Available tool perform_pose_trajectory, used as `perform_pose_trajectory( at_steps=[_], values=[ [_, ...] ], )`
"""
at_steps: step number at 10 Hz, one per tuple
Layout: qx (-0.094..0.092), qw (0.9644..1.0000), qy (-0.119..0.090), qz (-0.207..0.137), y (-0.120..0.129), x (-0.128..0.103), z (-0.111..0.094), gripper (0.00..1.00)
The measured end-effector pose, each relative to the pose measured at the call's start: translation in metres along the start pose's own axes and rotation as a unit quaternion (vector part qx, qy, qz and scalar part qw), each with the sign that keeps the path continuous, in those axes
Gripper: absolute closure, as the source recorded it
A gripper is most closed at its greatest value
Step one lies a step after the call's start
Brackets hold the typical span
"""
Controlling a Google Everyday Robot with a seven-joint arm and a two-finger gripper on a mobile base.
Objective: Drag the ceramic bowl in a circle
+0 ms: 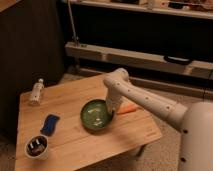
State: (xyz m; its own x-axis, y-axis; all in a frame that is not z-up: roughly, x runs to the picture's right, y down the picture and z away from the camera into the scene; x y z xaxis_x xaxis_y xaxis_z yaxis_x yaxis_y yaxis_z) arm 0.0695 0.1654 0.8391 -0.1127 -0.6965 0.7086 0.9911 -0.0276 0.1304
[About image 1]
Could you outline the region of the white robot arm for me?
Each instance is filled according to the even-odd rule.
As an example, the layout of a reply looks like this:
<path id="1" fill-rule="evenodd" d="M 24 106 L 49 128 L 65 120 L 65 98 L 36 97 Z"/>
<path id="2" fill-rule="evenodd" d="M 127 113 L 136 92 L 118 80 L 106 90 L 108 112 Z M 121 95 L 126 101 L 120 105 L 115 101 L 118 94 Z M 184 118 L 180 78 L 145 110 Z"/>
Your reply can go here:
<path id="1" fill-rule="evenodd" d="M 119 68 L 103 79 L 110 113 L 118 110 L 122 97 L 150 111 L 181 133 L 178 171 L 213 171 L 213 102 L 189 107 L 134 86 L 128 72 Z"/>

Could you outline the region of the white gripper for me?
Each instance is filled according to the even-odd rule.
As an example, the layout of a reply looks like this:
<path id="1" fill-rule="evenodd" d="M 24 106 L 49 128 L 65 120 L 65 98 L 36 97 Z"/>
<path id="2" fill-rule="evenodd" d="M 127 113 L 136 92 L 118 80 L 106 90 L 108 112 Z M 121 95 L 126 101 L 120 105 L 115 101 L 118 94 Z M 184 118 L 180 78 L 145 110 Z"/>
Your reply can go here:
<path id="1" fill-rule="evenodd" d="M 117 90 L 109 88 L 106 96 L 106 105 L 108 112 L 111 115 L 116 114 L 122 102 L 122 95 Z"/>

